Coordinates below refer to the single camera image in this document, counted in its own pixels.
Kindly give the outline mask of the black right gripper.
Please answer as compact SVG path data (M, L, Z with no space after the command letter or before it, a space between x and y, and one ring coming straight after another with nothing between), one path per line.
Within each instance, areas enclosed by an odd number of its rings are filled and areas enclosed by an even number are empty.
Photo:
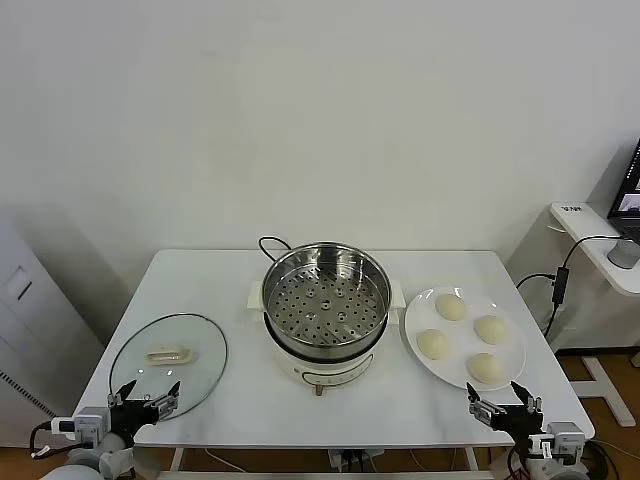
M524 405L498 406L483 400L476 389L466 383L469 413L486 426L506 432L514 441L517 451L528 451L532 446L532 435L542 434L542 400L534 397L525 387L515 381L510 385L516 397Z

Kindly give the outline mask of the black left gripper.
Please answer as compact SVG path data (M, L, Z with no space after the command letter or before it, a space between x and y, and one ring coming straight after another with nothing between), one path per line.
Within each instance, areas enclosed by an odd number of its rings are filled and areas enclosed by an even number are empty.
M122 385L108 395L110 432L125 443L133 443L137 432L145 425L155 425L167 419L178 408L181 382L153 400L127 400L137 381Z

